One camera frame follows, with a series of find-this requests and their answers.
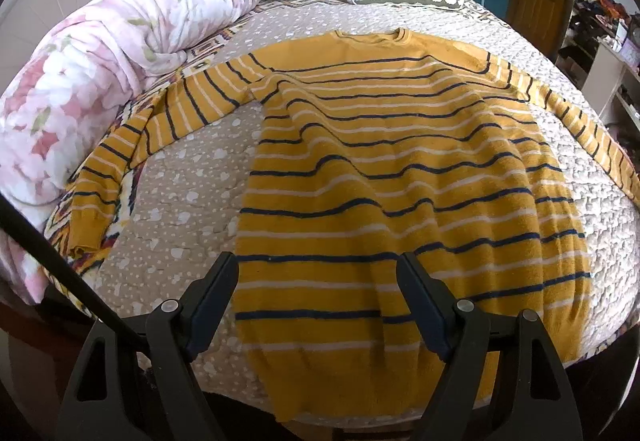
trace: black pole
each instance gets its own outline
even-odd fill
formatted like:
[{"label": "black pole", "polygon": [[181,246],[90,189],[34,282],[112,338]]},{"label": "black pole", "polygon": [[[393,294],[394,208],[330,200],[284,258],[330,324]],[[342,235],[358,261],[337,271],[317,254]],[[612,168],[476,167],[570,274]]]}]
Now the black pole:
[{"label": "black pole", "polygon": [[39,233],[2,194],[0,194],[0,228],[29,252],[119,338],[128,342],[136,350],[147,352],[148,345],[145,339],[133,331],[113,309],[105,304],[104,300],[66,264],[44,235]]}]

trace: screw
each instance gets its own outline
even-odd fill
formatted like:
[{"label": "screw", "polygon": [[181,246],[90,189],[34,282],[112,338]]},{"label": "screw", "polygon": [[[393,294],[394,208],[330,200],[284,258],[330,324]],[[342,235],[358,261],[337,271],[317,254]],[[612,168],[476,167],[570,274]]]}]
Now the screw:
[{"label": "screw", "polygon": [[160,309],[165,313],[171,313],[178,309],[178,306],[179,304],[177,300],[165,300],[164,302],[162,302],[162,306],[160,306]]},{"label": "screw", "polygon": [[538,313],[536,313],[532,309],[525,309],[522,312],[522,317],[524,318],[524,320],[528,320],[529,322],[535,322],[536,320],[538,320]]},{"label": "screw", "polygon": [[458,306],[458,309],[460,309],[465,313],[472,312],[475,307],[473,302],[464,298],[462,300],[458,300],[458,303],[456,304],[456,306]]}]

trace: yellow striped sweater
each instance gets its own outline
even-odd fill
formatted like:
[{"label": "yellow striped sweater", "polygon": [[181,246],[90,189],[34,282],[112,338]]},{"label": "yellow striped sweater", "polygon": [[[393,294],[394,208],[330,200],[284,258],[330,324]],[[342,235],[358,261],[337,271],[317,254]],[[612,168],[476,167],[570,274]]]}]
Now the yellow striped sweater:
[{"label": "yellow striped sweater", "polygon": [[[510,63],[409,30],[281,42],[141,103],[74,180],[69,251],[99,247],[127,169],[254,98],[265,120],[234,310],[279,419],[425,405],[442,366],[396,285],[404,251],[485,310],[538,311],[562,360],[578,356],[584,234],[527,102],[561,118],[636,199],[633,167],[604,129]],[[490,355],[479,397],[496,364]]]}]

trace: white polka dot bedspread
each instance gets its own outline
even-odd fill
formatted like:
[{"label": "white polka dot bedspread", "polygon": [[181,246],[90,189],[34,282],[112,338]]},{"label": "white polka dot bedspread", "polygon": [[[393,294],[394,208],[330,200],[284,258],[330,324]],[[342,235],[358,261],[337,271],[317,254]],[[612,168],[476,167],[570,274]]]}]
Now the white polka dot bedspread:
[{"label": "white polka dot bedspread", "polygon": [[[500,55],[597,119],[580,92],[548,59],[471,1],[459,12],[322,2],[280,6],[254,15],[214,61],[330,30],[378,33],[398,27],[461,40]],[[593,294],[580,348],[590,356],[624,331],[625,323],[636,320],[640,219],[631,201],[559,120],[539,108],[530,109],[564,169],[584,222]],[[233,251],[237,214],[260,138],[261,120],[261,106],[250,103],[147,161],[129,224],[97,276],[92,277],[100,296],[119,315],[150,312],[162,300],[179,297],[190,281],[206,273],[220,251]],[[209,350],[198,357],[193,369],[204,391],[270,409],[260,381],[242,355],[230,310]],[[330,419],[307,415],[299,420],[360,427],[405,421],[421,413],[409,410],[398,417]]]}]

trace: pink floral comforter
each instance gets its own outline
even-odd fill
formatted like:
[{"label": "pink floral comforter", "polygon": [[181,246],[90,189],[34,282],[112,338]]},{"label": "pink floral comforter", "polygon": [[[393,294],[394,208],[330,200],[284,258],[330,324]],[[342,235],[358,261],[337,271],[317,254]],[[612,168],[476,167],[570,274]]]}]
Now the pink floral comforter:
[{"label": "pink floral comforter", "polygon": [[[120,107],[259,1],[94,0],[60,22],[0,97],[0,192],[42,231]],[[0,277],[28,303],[47,285],[2,231]]]}]

